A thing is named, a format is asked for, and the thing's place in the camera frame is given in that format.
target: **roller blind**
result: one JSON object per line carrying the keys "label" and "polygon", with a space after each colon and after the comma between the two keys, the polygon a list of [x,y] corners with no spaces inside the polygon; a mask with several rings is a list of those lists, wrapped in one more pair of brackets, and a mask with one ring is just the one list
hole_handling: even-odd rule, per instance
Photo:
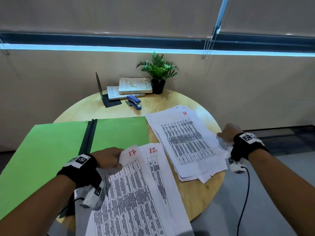
{"label": "roller blind", "polygon": [[228,0],[220,33],[315,37],[315,0]]}
{"label": "roller blind", "polygon": [[0,32],[198,38],[222,0],[0,0]]}

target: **beige wall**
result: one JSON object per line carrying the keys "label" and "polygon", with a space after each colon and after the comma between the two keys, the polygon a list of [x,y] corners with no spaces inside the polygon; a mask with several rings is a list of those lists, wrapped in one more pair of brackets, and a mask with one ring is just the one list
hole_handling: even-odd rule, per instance
{"label": "beige wall", "polygon": [[[35,124],[52,123],[68,107],[136,69],[147,53],[11,50],[0,57],[0,151],[16,149]],[[220,127],[243,129],[315,123],[315,58],[166,54],[180,77],[167,88],[205,107]]]}

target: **wrist strap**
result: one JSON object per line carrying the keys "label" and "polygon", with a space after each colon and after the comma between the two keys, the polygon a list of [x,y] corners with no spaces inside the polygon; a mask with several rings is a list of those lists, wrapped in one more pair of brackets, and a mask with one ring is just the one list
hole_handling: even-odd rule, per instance
{"label": "wrist strap", "polygon": [[76,183],[77,188],[88,185],[98,188],[102,178],[96,167],[97,161],[94,156],[82,154],[68,161],[57,175],[66,175]]}
{"label": "wrist strap", "polygon": [[254,150],[263,149],[267,152],[263,142],[252,133],[242,132],[234,137],[234,145],[231,151],[231,158],[234,161],[239,161],[241,157],[248,160],[248,155]]}

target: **tabletop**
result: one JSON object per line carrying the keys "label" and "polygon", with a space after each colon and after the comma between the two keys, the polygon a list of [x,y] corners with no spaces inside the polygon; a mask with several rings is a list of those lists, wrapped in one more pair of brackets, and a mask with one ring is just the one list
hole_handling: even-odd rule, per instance
{"label": "tabletop", "polygon": [[[144,97],[140,97],[140,104],[142,106],[142,110],[140,111],[136,110],[134,107],[129,107],[124,100],[125,99],[121,100],[122,104],[120,105],[106,108],[100,98],[100,93],[96,93],[69,107],[54,122],[137,117],[182,105],[188,106],[191,110],[195,111],[199,119],[214,134],[221,131],[215,119],[206,109],[192,99],[175,91],[164,89],[163,93],[160,95],[147,94]],[[148,132],[150,142],[158,143],[149,125]],[[222,171],[215,174],[205,184],[202,184],[200,180],[181,182],[169,159],[168,162],[172,169],[188,218],[191,221],[201,214],[212,201],[223,182],[225,172]]]}

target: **black pot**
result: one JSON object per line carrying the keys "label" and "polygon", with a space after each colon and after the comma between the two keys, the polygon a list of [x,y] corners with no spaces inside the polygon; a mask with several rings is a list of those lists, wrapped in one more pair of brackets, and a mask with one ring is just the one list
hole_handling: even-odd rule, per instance
{"label": "black pot", "polygon": [[160,82],[157,79],[152,79],[152,92],[155,94],[161,94],[163,93],[165,80],[160,80]]}

